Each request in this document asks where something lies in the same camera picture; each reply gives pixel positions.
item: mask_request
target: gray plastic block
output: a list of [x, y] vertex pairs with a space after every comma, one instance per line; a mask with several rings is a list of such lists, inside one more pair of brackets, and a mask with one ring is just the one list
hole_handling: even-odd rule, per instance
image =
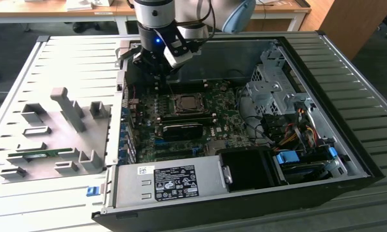
[[75, 148], [72, 151], [59, 152], [59, 156], [63, 159], [75, 158], [75, 157], [79, 157], [79, 155], [80, 155], [80, 152], [79, 152], [78, 148]]
[[91, 103], [91, 114], [94, 119], [107, 118], [110, 116], [108, 111], [103, 105], [103, 102], [94, 101]]
[[51, 36], [49, 36], [49, 35], [40, 35], [40, 36], [37, 37], [36, 42], [48, 42], [49, 39], [51, 39]]
[[74, 109], [76, 110], [76, 113], [79, 114], [79, 117], [83, 118], [84, 113], [83, 113], [82, 107], [79, 106], [78, 101], [71, 101], [71, 102], [72, 102]]
[[27, 171], [20, 167], [3, 169], [0, 173], [0, 176], [4, 177], [5, 179], [21, 178], [25, 175], [27, 175]]
[[28, 123], [41, 123], [39, 114], [45, 113], [44, 108], [39, 103], [29, 103], [24, 105], [21, 116], [24, 117]]
[[55, 163], [55, 170], [60, 174], [72, 174], [72, 173], [78, 172], [79, 167], [74, 161], [64, 161], [64, 162]]
[[32, 127], [24, 130], [23, 135], [28, 137], [28, 136], [35, 136], [35, 135], [45, 135], [45, 134], [49, 134], [51, 132], [52, 130], [48, 126]]
[[9, 161], [12, 164], [29, 162], [29, 160], [24, 156], [8, 157], [7, 161]]
[[82, 151], [79, 155], [79, 163], [82, 164], [86, 170], [99, 169], [102, 167], [102, 159], [98, 156], [96, 151], [92, 150], [91, 158]]
[[74, 108], [74, 105], [71, 103], [71, 100], [67, 97], [67, 88], [53, 88], [51, 99], [57, 101], [60, 108], [63, 110], [63, 113], [66, 117], [70, 119], [70, 122], [78, 132], [83, 132], [86, 130], [84, 123], [80, 119], [80, 115], [78, 111]]
[[47, 148], [47, 145], [44, 142], [31, 142], [31, 143], [24, 143], [19, 145], [19, 148], [16, 149], [17, 152], [21, 151], [39, 151], [44, 150]]

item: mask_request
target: gray floor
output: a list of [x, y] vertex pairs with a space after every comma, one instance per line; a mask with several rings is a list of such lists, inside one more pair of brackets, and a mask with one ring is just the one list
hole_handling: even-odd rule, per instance
[[[102, 22], [102, 30], [88, 29], [83, 34], [76, 34], [72, 24], [37, 23], [31, 24], [31, 31], [24, 32], [25, 24], [0, 24], [0, 91], [8, 91], [23, 68], [27, 57], [40, 35], [112, 35], [118, 34], [115, 22]], [[0, 106], [5, 94], [0, 94]]]
[[387, 27], [377, 31], [353, 63], [387, 99]]

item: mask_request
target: blue connector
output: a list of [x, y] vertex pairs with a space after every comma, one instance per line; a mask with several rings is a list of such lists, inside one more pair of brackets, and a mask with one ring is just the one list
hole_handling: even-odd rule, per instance
[[283, 151], [277, 155], [279, 164], [299, 162], [299, 157], [295, 151]]
[[200, 147], [194, 147], [192, 148], [192, 155], [195, 156], [196, 155], [196, 152], [200, 150]]
[[331, 153], [333, 157], [337, 157], [338, 153], [334, 147], [329, 148], [329, 152]]
[[88, 193], [86, 194], [87, 197], [94, 197], [100, 195], [100, 187], [88, 187]]
[[155, 144], [163, 144], [163, 143], [166, 143], [164, 139], [155, 139]]

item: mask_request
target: warning label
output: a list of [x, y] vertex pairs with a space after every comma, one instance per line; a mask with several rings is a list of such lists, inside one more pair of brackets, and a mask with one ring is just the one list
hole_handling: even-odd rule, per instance
[[195, 166], [155, 169], [155, 199], [160, 201], [198, 197]]

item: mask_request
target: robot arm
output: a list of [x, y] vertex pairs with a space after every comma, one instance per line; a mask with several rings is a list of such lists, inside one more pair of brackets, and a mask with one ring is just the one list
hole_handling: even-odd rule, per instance
[[251, 19], [255, 0], [134, 0], [130, 6], [136, 11], [142, 42], [134, 64], [164, 79], [214, 36], [212, 32], [208, 38], [188, 42], [186, 32], [207, 25], [227, 33], [240, 32]]

